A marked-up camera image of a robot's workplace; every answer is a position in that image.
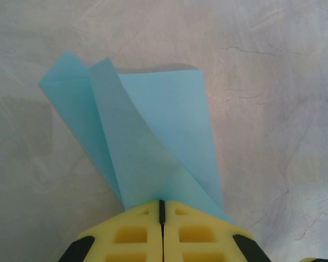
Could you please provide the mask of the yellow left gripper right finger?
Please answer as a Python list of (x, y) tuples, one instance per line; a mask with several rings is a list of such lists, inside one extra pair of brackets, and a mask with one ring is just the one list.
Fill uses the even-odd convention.
[(270, 261), (243, 228), (176, 201), (165, 201), (164, 261)]

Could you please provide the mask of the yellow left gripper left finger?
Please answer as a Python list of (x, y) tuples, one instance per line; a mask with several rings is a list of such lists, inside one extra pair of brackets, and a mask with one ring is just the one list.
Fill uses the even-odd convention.
[(139, 205), (85, 230), (59, 261), (163, 261), (163, 201)]

